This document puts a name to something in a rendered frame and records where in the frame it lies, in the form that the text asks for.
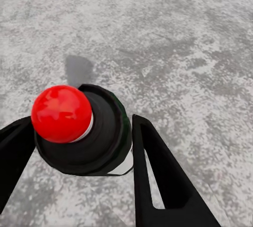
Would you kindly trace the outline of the insectifuge atomizer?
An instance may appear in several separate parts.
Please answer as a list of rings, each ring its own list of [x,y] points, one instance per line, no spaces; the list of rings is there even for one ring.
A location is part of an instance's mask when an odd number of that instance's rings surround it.
[[[133,168],[131,125],[115,94],[83,84],[95,68],[79,55],[64,58],[67,85],[34,101],[31,121],[39,155],[66,175],[122,176]]]

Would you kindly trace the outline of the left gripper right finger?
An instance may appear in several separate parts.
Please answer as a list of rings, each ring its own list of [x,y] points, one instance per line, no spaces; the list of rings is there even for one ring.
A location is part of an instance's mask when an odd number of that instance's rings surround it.
[[[136,227],[221,227],[152,123],[132,115]],[[165,209],[153,206],[147,155]]]

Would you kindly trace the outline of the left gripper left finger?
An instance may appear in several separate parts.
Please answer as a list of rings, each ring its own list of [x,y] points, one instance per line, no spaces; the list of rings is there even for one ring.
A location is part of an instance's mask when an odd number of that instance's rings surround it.
[[[36,147],[31,116],[0,129],[0,215]]]

